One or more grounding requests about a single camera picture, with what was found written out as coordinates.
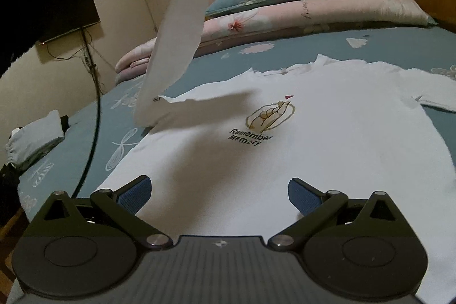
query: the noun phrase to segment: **t-shirt sleeve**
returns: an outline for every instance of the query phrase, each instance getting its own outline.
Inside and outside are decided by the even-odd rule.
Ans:
[[[400,86],[422,105],[456,111],[456,81],[419,69],[401,70]]]

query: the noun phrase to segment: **black cable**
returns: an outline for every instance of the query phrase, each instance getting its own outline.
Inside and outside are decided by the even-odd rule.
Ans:
[[[111,64],[109,63],[109,61],[107,61],[107,60],[103,57],[103,55],[98,51],[98,49],[96,49],[93,45],[91,45],[91,47],[92,47],[92,49],[95,51],[95,53],[104,61],[104,63],[105,63],[106,65],[108,65],[109,68],[110,68],[112,71],[116,72],[116,71],[115,71],[115,67],[111,66]]]
[[[97,147],[98,134],[100,131],[100,120],[101,120],[100,86],[99,86],[97,71],[95,70],[96,65],[93,62],[92,55],[90,54],[89,44],[87,43],[87,39],[86,39],[83,28],[81,28],[81,33],[83,35],[83,41],[84,41],[84,46],[87,51],[87,57],[90,62],[90,66],[89,66],[90,73],[92,74],[93,83],[95,84],[95,91],[97,92],[97,119],[96,119],[96,123],[95,123],[95,132],[93,134],[92,148],[90,149],[90,153],[89,153],[89,156],[87,159],[86,166],[83,171],[83,175],[81,176],[81,180],[79,180],[79,183],[76,186],[76,189],[74,190],[74,192],[71,196],[72,199],[77,198],[79,191],[81,190],[81,188],[84,184],[84,181],[87,177],[88,171],[90,169],[90,165],[92,165],[93,156],[95,154],[95,148]]]
[[[91,45],[92,44],[92,35],[88,32],[89,36],[90,36],[90,42],[88,43],[88,45]],[[62,57],[57,57],[57,56],[54,56],[51,51],[49,50],[49,43],[46,43],[46,49],[47,49],[47,53],[49,53],[49,55],[53,58],[55,58],[56,60],[62,60],[62,61],[68,61],[70,59],[72,59],[73,57],[75,57],[76,53],[78,52],[81,52],[85,47],[81,47],[79,48],[76,52],[74,52],[70,57],[66,57],[66,58],[62,58]]]

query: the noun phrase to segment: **folded gray cloth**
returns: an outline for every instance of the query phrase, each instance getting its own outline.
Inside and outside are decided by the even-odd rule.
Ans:
[[[25,171],[65,138],[57,110],[16,132],[6,145],[7,163]]]

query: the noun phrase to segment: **white cloth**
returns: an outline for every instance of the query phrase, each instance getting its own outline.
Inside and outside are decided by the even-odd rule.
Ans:
[[[428,252],[420,298],[447,304],[456,296],[456,173],[421,103],[456,111],[456,82],[322,55],[286,74],[251,69],[156,100],[155,127],[99,188],[146,174],[152,197],[137,216],[174,239],[265,240],[298,218],[287,195],[294,177],[351,198],[383,190]]]
[[[21,130],[21,128],[16,128],[16,129],[13,129],[13,131],[11,132],[11,136],[14,136],[17,132],[19,132]]]
[[[186,71],[201,41],[208,0],[170,0],[158,30],[135,106],[135,122],[147,126],[153,99]]]
[[[65,135],[57,110],[15,132],[6,143],[7,162],[25,171],[58,145]]]

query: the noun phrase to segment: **folded blanket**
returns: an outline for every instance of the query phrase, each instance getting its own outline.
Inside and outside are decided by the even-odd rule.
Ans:
[[[122,83],[123,81],[131,80],[137,76],[145,74],[145,71],[147,70],[147,66],[149,66],[148,62],[145,64],[141,64],[139,66],[127,67],[126,69],[123,69],[115,77],[115,84],[118,85],[118,84]]]
[[[259,7],[208,20],[195,57],[244,43],[311,34],[350,30],[354,25],[377,27],[373,23],[435,25],[435,21],[414,0],[304,0]],[[155,39],[144,43],[120,59],[116,72],[149,57]]]
[[[152,49],[155,45],[155,38],[149,40],[148,42],[138,45],[136,48],[133,48],[125,56],[123,56],[117,65],[115,66],[115,72],[119,73],[123,69],[127,69],[132,62],[142,60],[143,58],[150,57]]]
[[[143,58],[142,60],[132,62],[130,67],[135,67],[135,66],[139,66],[139,65],[142,65],[142,64],[146,64],[146,63],[149,62],[149,60],[150,60],[150,58],[147,57],[147,58]]]
[[[6,144],[7,163],[25,171],[64,139],[57,110],[17,131]]]

